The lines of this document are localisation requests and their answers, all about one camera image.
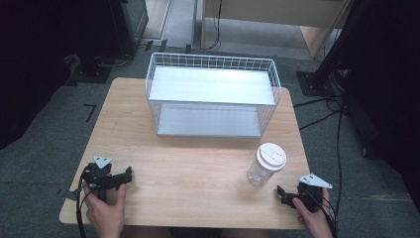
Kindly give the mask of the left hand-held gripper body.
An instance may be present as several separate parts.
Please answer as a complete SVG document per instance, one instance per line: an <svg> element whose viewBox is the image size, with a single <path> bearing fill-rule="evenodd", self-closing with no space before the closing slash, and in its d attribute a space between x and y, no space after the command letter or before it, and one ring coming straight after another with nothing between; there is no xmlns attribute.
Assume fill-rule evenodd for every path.
<svg viewBox="0 0 420 238"><path fill-rule="evenodd" d="M111 158L94 156L93 162L88 164L82 175L87 185L98 191L98 197L102 201L107 200L107 190L112 188L111 162Z"/></svg>

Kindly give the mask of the clear jar with white lid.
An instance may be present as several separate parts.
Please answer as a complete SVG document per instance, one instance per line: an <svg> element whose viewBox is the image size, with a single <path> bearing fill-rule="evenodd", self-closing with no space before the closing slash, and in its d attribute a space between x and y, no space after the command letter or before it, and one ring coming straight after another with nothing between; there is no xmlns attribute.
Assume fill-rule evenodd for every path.
<svg viewBox="0 0 420 238"><path fill-rule="evenodd" d="M274 174L285 168L286 162L287 156L277 144L261 144L256 151L255 160L247 171L248 181L255 186L263 186Z"/></svg>

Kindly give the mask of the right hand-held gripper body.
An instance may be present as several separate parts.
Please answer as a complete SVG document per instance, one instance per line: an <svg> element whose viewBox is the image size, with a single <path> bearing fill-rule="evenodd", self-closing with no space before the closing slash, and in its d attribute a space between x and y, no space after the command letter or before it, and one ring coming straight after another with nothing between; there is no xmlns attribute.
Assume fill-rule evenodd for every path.
<svg viewBox="0 0 420 238"><path fill-rule="evenodd" d="M310 212L317 211L322 204L323 188L332 188L333 186L313 173L300 177L298 180L297 190L300 200Z"/></svg>

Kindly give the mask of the person's right hand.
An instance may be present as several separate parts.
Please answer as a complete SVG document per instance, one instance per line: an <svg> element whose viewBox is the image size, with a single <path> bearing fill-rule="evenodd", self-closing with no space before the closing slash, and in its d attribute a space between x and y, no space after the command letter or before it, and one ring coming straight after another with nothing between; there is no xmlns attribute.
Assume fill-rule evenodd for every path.
<svg viewBox="0 0 420 238"><path fill-rule="evenodd" d="M312 238L334 238L327 219L330 216L329 190L323 188L322 191L322 207L316 212L310 212L299 198L293 198L292 202L298 212L298 221L305 225Z"/></svg>

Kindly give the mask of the light wooden desk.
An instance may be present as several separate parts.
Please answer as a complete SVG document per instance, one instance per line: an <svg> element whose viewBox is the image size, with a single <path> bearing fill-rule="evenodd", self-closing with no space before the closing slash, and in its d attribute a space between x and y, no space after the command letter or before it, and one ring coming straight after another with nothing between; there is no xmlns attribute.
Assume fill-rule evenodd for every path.
<svg viewBox="0 0 420 238"><path fill-rule="evenodd" d="M228 19L299 26L306 47L316 58L337 27L341 27L354 0L203 0L201 47L205 19Z"/></svg>

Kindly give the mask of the black flat stand base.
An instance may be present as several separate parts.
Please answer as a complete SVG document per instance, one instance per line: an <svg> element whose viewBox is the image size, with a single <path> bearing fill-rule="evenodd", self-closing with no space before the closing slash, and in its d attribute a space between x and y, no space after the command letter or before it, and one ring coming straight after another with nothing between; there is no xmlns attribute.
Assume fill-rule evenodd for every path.
<svg viewBox="0 0 420 238"><path fill-rule="evenodd" d="M111 67L100 65L95 57L82 56L72 72L70 81L87 83L105 83Z"/></svg>

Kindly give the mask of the white wire shelf rack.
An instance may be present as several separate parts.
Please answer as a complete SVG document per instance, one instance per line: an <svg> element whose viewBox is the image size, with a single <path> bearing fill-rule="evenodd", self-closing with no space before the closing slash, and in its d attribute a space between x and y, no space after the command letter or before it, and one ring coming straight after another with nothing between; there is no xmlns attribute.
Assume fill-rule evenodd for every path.
<svg viewBox="0 0 420 238"><path fill-rule="evenodd" d="M146 77L160 136L259 138L280 96L272 59L154 53Z"/></svg>

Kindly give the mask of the black cabinet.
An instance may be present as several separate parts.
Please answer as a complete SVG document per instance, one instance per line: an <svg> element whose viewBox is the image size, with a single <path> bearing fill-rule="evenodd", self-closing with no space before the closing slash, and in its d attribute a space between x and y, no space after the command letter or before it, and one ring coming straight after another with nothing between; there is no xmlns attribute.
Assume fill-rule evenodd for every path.
<svg viewBox="0 0 420 238"><path fill-rule="evenodd" d="M119 56L132 56L143 37L149 15L146 0L109 0Z"/></svg>

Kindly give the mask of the person's left hand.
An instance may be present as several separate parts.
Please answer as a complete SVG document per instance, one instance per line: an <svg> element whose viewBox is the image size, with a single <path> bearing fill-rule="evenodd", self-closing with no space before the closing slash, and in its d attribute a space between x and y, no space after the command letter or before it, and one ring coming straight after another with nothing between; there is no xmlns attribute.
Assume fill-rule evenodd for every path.
<svg viewBox="0 0 420 238"><path fill-rule="evenodd" d="M127 186L121 184L117 192L117 200L114 205L109 205L100 200L96 194L86 185L83 191L87 194L86 216L94 226L100 238L120 238L124 228L125 201Z"/></svg>

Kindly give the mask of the black metal stand with base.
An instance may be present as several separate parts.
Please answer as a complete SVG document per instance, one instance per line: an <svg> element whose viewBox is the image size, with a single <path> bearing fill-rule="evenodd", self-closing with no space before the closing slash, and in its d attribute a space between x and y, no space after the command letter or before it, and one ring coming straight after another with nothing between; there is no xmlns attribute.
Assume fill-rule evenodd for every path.
<svg viewBox="0 0 420 238"><path fill-rule="evenodd" d="M304 95L332 96L334 94L331 90L329 76L335 69L344 64L345 43L350 40L351 34L369 1L352 0L350 13L345 21L343 30L319 68L315 72L298 71L296 73Z"/></svg>

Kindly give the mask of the dark curtain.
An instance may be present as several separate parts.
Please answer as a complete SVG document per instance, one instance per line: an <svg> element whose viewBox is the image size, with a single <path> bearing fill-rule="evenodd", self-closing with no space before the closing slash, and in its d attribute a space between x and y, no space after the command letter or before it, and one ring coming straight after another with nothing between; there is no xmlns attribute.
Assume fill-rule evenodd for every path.
<svg viewBox="0 0 420 238"><path fill-rule="evenodd" d="M82 28L103 0L0 0L0 150L21 138L70 78L73 54L91 71L96 58Z"/></svg>
<svg viewBox="0 0 420 238"><path fill-rule="evenodd" d="M349 92L377 130L368 145L420 212L420 0L358 0L343 33Z"/></svg>

